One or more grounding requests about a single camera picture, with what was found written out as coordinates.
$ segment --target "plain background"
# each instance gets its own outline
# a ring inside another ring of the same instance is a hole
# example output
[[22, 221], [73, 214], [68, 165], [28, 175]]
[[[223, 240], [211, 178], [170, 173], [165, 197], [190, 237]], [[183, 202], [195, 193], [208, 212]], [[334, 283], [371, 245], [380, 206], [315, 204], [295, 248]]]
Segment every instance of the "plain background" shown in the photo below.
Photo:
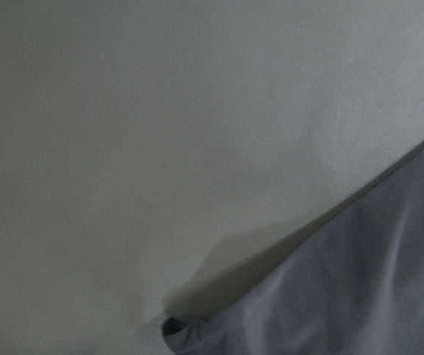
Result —
[[424, 1], [0, 1], [0, 355], [169, 354], [423, 139]]

